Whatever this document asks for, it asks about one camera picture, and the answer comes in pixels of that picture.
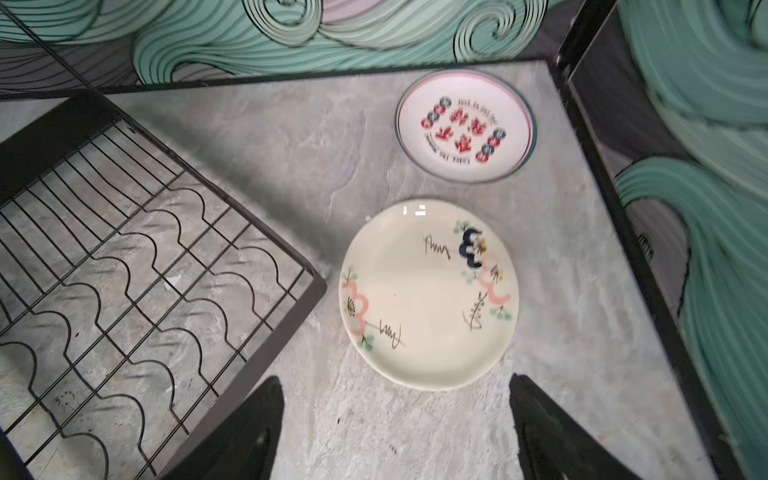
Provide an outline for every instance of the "wave pattern wallpaper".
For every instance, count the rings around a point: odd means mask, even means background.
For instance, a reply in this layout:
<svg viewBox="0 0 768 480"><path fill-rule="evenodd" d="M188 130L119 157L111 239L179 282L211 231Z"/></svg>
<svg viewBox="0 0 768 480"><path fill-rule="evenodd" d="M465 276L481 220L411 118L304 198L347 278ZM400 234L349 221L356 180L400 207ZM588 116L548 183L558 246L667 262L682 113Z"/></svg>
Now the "wave pattern wallpaper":
<svg viewBox="0 0 768 480"><path fill-rule="evenodd" d="M730 443L768 478L768 1L622 0L574 83Z"/></svg>
<svg viewBox="0 0 768 480"><path fill-rule="evenodd" d="M568 0L2 0L100 86L514 58ZM0 92L77 87L0 15Z"/></svg>

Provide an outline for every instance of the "white plate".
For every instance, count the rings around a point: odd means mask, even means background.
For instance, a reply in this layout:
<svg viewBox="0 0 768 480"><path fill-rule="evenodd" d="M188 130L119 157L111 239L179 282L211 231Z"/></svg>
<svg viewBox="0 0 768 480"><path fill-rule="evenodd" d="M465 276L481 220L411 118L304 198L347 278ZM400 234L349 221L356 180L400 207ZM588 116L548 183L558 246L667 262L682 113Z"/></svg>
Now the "white plate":
<svg viewBox="0 0 768 480"><path fill-rule="evenodd" d="M393 382L451 389L504 354L518 319L518 279L501 239L467 210L410 200L355 236L339 307L362 357Z"/></svg>
<svg viewBox="0 0 768 480"><path fill-rule="evenodd" d="M402 96L395 129L403 150L429 173L471 184L509 175L536 144L525 99L503 81L467 69L417 81Z"/></svg>

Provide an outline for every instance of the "cream plate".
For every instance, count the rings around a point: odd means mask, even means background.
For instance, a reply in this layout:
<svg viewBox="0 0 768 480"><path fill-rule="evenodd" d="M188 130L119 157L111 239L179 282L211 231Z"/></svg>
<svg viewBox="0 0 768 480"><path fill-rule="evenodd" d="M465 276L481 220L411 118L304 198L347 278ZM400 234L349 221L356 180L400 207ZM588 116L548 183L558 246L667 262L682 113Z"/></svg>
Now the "cream plate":
<svg viewBox="0 0 768 480"><path fill-rule="evenodd" d="M411 200L355 236L339 306L362 357L393 382L451 389L487 372L518 319L518 279L501 239L467 210Z"/></svg>
<svg viewBox="0 0 768 480"><path fill-rule="evenodd" d="M509 175L536 143L533 115L523 97L491 75L466 69L417 81L402 96L395 129L418 165L466 183Z"/></svg>

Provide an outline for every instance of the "dish rack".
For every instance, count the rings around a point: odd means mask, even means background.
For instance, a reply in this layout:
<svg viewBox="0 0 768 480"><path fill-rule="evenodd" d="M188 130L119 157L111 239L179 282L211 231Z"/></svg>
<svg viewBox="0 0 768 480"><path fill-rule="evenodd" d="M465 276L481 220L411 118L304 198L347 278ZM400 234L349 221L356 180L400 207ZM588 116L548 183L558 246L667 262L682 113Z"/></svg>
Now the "dish rack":
<svg viewBox="0 0 768 480"><path fill-rule="evenodd" d="M242 403L326 284L99 94L0 162L0 430L35 478L154 478Z"/></svg>

